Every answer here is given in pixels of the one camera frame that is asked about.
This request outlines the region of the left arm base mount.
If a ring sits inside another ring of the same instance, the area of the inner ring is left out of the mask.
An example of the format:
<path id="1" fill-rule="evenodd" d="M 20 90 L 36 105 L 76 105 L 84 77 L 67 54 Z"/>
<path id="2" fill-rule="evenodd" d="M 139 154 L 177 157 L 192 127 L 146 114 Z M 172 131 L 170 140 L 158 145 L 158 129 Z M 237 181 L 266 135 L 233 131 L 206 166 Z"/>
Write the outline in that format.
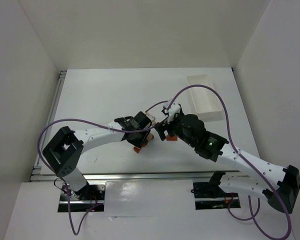
<path id="1" fill-rule="evenodd" d="M 67 194 L 67 187 L 60 178 L 56 178 L 53 185 L 60 190 L 60 197 L 58 203 L 58 212 L 68 212 L 68 202 L 70 204 L 70 211 L 74 213 L 83 213 L 90 209 L 91 212 L 104 212 L 105 210 L 105 193 L 106 184 L 91 184 L 88 191 L 78 194 L 68 186 L 69 197 Z"/>

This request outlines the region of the white plastic bin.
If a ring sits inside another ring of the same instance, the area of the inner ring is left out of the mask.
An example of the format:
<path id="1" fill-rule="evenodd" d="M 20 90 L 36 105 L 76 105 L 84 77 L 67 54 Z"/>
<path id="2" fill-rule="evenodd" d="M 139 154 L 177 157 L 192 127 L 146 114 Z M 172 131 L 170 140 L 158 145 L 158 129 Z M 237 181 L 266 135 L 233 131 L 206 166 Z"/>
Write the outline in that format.
<path id="1" fill-rule="evenodd" d="M 215 90 L 208 74 L 191 75 L 186 77 L 187 85 L 204 85 Z M 212 120 L 223 112 L 219 98 L 209 89 L 204 87 L 192 87 L 186 91 L 191 112 L 200 120 Z"/>

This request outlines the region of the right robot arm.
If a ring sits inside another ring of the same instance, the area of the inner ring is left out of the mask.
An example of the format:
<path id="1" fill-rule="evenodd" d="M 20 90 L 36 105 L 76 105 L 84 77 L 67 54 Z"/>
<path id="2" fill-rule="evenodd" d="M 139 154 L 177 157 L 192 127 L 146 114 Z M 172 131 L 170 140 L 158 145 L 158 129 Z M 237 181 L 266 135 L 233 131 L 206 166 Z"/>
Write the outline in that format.
<path id="1" fill-rule="evenodd" d="M 207 131 L 194 114 L 176 113 L 154 126 L 161 140 L 177 137 L 192 147 L 200 157 L 226 165 L 248 178 L 216 171 L 208 182 L 211 192 L 238 193 L 264 199 L 281 213 L 293 212 L 299 191 L 300 172 L 289 165 L 275 165 L 251 155 L 220 135 Z"/>

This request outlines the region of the orange arch block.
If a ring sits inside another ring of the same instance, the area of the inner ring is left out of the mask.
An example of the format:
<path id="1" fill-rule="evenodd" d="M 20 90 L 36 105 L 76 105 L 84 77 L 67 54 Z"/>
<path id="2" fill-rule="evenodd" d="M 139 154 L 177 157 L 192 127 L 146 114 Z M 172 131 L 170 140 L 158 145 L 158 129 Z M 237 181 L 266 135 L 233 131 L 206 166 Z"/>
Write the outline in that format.
<path id="1" fill-rule="evenodd" d="M 138 154 L 138 153 L 140 152 L 141 149 L 140 149 L 139 147 L 134 146 L 134 147 L 133 147 L 133 150 Z"/>

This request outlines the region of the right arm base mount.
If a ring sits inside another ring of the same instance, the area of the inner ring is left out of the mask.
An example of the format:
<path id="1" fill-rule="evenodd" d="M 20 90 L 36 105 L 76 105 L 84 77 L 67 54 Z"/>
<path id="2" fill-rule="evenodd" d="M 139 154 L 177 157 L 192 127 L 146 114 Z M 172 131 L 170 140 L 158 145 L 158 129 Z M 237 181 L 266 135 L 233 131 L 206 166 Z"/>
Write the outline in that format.
<path id="1" fill-rule="evenodd" d="M 218 210 L 227 208 L 240 208 L 239 195 L 225 192 L 220 187 L 221 178 L 226 173 L 216 171 L 209 181 L 194 182 L 190 192 L 194 196 L 196 210 Z"/>

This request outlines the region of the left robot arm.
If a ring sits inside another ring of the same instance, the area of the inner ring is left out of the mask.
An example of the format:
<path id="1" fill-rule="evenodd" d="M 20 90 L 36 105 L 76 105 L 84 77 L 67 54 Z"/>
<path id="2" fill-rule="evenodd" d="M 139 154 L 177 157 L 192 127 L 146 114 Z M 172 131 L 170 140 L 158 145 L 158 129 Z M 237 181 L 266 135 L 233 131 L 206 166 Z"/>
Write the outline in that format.
<path id="1" fill-rule="evenodd" d="M 96 147 L 127 141 L 138 153 L 154 136 L 150 131 L 155 117 L 138 112 L 134 117 L 116 118 L 105 128 L 96 127 L 84 130 L 71 130 L 62 127 L 43 149 L 42 153 L 53 172 L 64 180 L 80 200 L 87 200 L 95 191 L 77 167 L 81 155 Z"/>

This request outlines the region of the orange triangular roof block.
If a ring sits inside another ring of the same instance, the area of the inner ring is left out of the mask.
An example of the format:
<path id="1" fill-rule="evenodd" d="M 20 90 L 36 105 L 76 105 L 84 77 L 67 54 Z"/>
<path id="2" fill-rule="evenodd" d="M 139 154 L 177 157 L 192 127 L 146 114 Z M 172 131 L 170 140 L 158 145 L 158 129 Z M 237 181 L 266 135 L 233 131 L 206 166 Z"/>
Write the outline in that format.
<path id="1" fill-rule="evenodd" d="M 174 136 L 167 135 L 166 140 L 167 141 L 177 141 L 178 137 L 176 135 L 174 135 Z"/>

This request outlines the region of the long light wood block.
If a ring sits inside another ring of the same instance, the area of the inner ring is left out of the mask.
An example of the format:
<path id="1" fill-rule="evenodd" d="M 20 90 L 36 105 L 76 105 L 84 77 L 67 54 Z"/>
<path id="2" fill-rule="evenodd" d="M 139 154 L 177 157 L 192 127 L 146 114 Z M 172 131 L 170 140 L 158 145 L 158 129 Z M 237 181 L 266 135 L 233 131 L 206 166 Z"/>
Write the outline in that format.
<path id="1" fill-rule="evenodd" d="M 149 112 L 145 112 L 145 115 L 151 120 L 151 127 L 154 127 L 156 124 L 156 118 L 151 115 Z"/>

